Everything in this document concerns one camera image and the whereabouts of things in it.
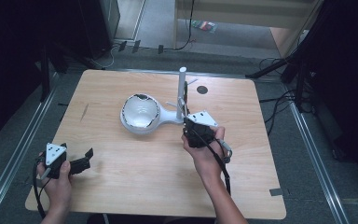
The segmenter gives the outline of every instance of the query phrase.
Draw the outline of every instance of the small sticker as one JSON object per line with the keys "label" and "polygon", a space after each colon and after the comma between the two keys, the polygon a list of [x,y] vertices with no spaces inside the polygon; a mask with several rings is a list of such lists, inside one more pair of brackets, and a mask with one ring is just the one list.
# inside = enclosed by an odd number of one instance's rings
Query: small sticker
{"label": "small sticker", "polygon": [[269,193],[271,194],[271,196],[278,196],[278,195],[283,195],[283,190],[282,189],[270,189]]}
{"label": "small sticker", "polygon": [[197,92],[198,92],[199,94],[205,94],[205,93],[208,92],[208,88],[206,88],[206,87],[204,87],[204,86],[198,86],[198,87],[197,87]]}

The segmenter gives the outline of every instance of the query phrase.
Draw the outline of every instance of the wrist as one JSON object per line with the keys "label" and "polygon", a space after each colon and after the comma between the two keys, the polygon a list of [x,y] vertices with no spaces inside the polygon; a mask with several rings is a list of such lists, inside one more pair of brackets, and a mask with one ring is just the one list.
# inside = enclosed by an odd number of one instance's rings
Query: wrist
{"label": "wrist", "polygon": [[204,175],[201,177],[202,183],[209,192],[212,189],[219,189],[224,187],[223,180],[217,175]]}
{"label": "wrist", "polygon": [[47,217],[54,217],[58,223],[63,223],[68,213],[69,208],[67,206],[54,206],[49,208]]}

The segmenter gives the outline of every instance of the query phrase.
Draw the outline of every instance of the wooden table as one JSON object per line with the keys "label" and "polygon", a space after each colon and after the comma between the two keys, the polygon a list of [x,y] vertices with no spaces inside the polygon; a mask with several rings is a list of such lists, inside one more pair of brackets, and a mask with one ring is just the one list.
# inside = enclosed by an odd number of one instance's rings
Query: wooden table
{"label": "wooden table", "polygon": [[[147,93],[165,108],[175,102],[179,76],[114,71],[84,72],[54,144],[67,143],[68,160],[93,147],[91,168],[76,175],[72,211],[179,217],[214,217],[211,200],[193,160],[183,149],[182,125],[163,124],[148,135],[129,133],[119,113],[126,99]],[[186,80],[195,77],[187,76]],[[282,219],[282,195],[266,128],[251,80],[196,76],[188,87],[188,106],[206,109],[233,148],[227,170],[232,197],[248,218]],[[198,86],[208,88],[199,94]],[[42,201],[47,203],[46,195]],[[33,192],[26,207],[36,209]]]}

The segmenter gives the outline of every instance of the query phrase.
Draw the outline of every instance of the metal frame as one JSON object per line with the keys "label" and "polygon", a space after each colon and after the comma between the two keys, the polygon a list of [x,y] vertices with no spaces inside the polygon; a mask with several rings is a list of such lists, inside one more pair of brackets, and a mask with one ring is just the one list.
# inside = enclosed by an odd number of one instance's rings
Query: metal frame
{"label": "metal frame", "polygon": [[[174,71],[153,71],[153,70],[135,70],[135,69],[122,69],[117,71],[126,71],[126,72],[139,72],[139,73],[158,73],[158,74],[166,74],[166,75],[174,75],[178,74]],[[229,77],[229,78],[240,78],[247,79],[245,76],[241,75],[228,75],[228,74],[211,74],[211,73],[191,73],[187,72],[190,76],[206,76],[206,77]],[[59,75],[57,73],[54,74],[52,79],[52,90],[48,95],[46,101],[44,103],[40,103],[39,107],[36,109],[32,120],[30,121],[27,129],[25,130],[20,142],[18,143],[12,157],[10,158],[4,172],[0,176],[0,204],[3,201],[10,184],[17,173],[21,162],[28,151],[28,148],[31,142],[34,139],[34,135],[41,123],[41,120],[46,115],[46,112],[50,106],[51,100],[55,94],[57,82],[59,80]],[[257,82],[277,82],[276,80],[255,80]],[[345,212],[345,209],[342,205],[342,202],[337,194],[336,188],[331,180],[322,158],[318,152],[318,148],[313,141],[312,135],[308,128],[307,122],[304,117],[298,112],[295,105],[291,104],[291,110],[293,116],[296,120],[296,124],[298,129],[303,137],[304,143],[306,145],[307,151],[310,154],[310,160],[315,169],[315,173],[319,178],[320,184],[324,191],[324,196],[330,206],[331,212],[336,223],[339,224],[347,224],[350,223],[348,216]]]}
{"label": "metal frame", "polygon": [[16,175],[17,171],[21,166],[21,162],[24,159],[25,154],[27,153],[28,148],[31,145],[31,142],[34,140],[34,135],[37,132],[41,120],[43,119],[43,117],[45,117],[46,112],[48,111],[51,100],[56,91],[58,80],[59,75],[55,73],[52,78],[51,92],[48,94],[46,100],[43,103],[39,104],[24,134],[22,135],[20,142],[17,144],[13,155],[7,163],[4,172],[0,176],[0,205],[5,198],[7,190],[10,187],[14,176]]}

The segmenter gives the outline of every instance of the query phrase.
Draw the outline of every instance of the white object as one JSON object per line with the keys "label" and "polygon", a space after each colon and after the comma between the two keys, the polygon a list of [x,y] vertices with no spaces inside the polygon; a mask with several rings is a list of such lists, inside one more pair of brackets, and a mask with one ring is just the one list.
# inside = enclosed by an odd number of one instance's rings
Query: white object
{"label": "white object", "polygon": [[216,121],[214,121],[212,116],[206,110],[195,114],[189,114],[187,115],[187,118],[198,124],[217,127]]}
{"label": "white object", "polygon": [[48,143],[46,145],[46,165],[51,165],[64,151],[66,151],[66,147]]}
{"label": "white object", "polygon": [[[186,68],[185,67],[181,67],[179,69],[179,83],[178,83],[178,97],[177,97],[177,102],[180,99],[183,99],[183,91],[185,89],[185,81],[186,81]],[[177,106],[176,108],[176,118],[177,119],[182,119],[182,109]]]}
{"label": "white object", "polygon": [[120,113],[121,123],[131,133],[152,133],[163,123],[183,123],[176,119],[176,112],[166,110],[152,96],[138,93],[131,96]]}

